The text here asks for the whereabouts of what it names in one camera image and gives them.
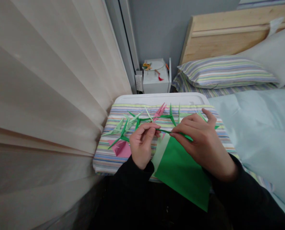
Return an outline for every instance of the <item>striped cloth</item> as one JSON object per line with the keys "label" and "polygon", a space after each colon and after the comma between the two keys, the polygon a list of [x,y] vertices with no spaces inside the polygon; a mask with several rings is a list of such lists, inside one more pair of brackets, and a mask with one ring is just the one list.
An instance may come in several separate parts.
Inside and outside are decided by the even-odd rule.
{"label": "striped cloth", "polygon": [[227,88],[265,83],[278,83],[272,73],[248,58],[235,55],[190,61],[178,68],[198,88]]}
{"label": "striped cloth", "polygon": [[220,88],[220,89],[204,89],[196,88],[192,86],[188,81],[187,77],[184,74],[179,73],[171,83],[172,86],[176,88],[179,93],[185,92],[197,92],[205,95],[207,98],[224,96],[228,94],[234,94],[247,90],[268,90],[268,89],[277,89],[277,87],[272,84],[262,84],[262,85],[249,85],[249,86],[239,86],[239,87],[229,87],[229,88]]}
{"label": "striped cloth", "polygon": [[[111,108],[107,123],[105,125],[103,133],[109,132],[113,130],[118,122],[124,117],[123,114],[128,115],[131,117],[128,111],[132,112],[133,114],[138,114],[142,112],[140,115],[140,118],[148,118],[148,114],[146,113],[145,106],[147,107],[149,113],[151,116],[154,116],[156,111],[160,108],[161,105],[142,105],[142,104],[114,104]],[[174,115],[174,120],[177,123],[178,120],[178,107],[179,105],[172,105],[172,114]],[[235,151],[235,148],[233,144],[231,143],[227,132],[225,130],[224,124],[219,117],[218,113],[211,105],[181,105],[180,112],[181,113],[202,113],[202,108],[206,108],[207,110],[211,111],[215,117],[217,118],[217,124],[220,125],[218,129],[216,129],[216,132],[226,148],[227,152],[234,155],[236,158],[239,159],[238,154]],[[169,109],[165,109],[163,115],[169,115]],[[174,127],[173,123],[170,119],[166,118],[159,118],[156,121],[157,124],[161,125],[162,129],[171,131]],[[135,125],[132,126],[132,128],[125,134],[126,137],[130,137],[130,135],[135,131]],[[116,157],[112,149],[108,149],[110,146],[108,143],[108,140],[116,140],[120,137],[120,134],[114,134],[114,135],[108,135],[101,137],[99,141],[99,145],[97,147],[97,150],[94,155],[93,159],[93,168],[97,174],[100,175],[113,175],[117,172],[119,167],[127,160],[127,158],[121,158]],[[156,143],[157,138],[155,137],[151,144],[151,150],[152,150],[152,157],[156,150]],[[255,173],[247,170],[244,168],[246,172],[248,172],[253,178],[255,178],[260,185],[268,189],[269,191],[273,190],[272,184],[261,178],[260,176],[257,176]],[[156,177],[151,177],[150,181],[159,182],[159,180]]]}

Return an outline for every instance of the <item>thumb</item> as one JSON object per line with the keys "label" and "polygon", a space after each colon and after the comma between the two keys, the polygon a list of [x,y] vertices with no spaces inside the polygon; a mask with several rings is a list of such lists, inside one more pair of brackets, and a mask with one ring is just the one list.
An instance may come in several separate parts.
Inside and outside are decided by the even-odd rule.
{"label": "thumb", "polygon": [[143,142],[143,145],[151,146],[151,142],[155,135],[155,128],[149,128],[148,132],[146,133],[145,141]]}

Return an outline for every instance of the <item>red tassel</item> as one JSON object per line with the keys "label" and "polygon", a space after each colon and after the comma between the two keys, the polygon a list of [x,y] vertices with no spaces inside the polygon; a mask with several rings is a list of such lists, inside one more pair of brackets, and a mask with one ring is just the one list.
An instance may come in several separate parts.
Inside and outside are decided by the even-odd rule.
{"label": "red tassel", "polygon": [[160,81],[163,81],[164,79],[163,78],[161,78],[159,75],[158,75],[158,79],[160,80]]}

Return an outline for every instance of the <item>black clothing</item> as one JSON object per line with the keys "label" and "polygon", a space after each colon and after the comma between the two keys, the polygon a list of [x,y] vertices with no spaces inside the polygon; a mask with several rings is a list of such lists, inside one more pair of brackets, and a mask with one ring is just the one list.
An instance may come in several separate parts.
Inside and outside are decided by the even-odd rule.
{"label": "black clothing", "polygon": [[[285,213],[269,192],[247,174],[241,163],[230,155],[238,167],[235,181],[224,183],[205,169],[219,204],[215,212],[229,217],[233,229],[285,229]],[[210,216],[165,184],[148,182],[154,166],[150,161],[140,170],[128,159],[112,176],[90,229],[107,227],[131,229],[224,229],[229,223],[215,223]]]}

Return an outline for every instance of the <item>small white cabinet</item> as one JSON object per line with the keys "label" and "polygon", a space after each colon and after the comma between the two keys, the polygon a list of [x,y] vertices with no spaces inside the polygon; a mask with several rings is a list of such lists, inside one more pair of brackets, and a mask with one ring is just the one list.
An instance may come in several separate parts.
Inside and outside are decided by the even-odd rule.
{"label": "small white cabinet", "polygon": [[143,90],[145,94],[154,94],[154,93],[169,93],[171,87],[171,58],[169,58],[169,74],[166,68],[166,63],[163,58],[159,59],[150,59],[145,60],[145,62],[150,63],[154,61],[163,62],[163,67],[157,69],[160,73],[160,78],[164,79],[160,81],[158,79],[158,73],[155,71],[144,71],[143,74]]}

